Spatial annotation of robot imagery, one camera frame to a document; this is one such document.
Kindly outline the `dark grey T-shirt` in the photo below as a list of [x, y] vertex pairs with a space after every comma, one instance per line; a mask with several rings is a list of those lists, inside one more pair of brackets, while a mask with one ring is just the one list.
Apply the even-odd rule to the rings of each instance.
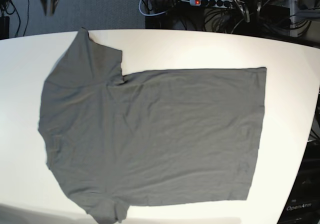
[[130, 206], [246, 200], [267, 69], [122, 74], [80, 29], [44, 82], [38, 131], [63, 193], [100, 224]]

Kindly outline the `black OpenArm base box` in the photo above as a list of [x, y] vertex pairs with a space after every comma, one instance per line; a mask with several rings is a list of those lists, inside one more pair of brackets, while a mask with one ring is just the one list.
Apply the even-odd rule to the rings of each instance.
[[279, 224], [320, 222], [320, 142], [307, 143]]

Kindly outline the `aluminium frame profile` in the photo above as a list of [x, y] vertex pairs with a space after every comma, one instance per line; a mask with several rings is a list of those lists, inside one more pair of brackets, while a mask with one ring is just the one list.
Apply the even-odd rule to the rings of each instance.
[[312, 21], [320, 19], [320, 0], [287, 0], [289, 8], [289, 35], [302, 37]]

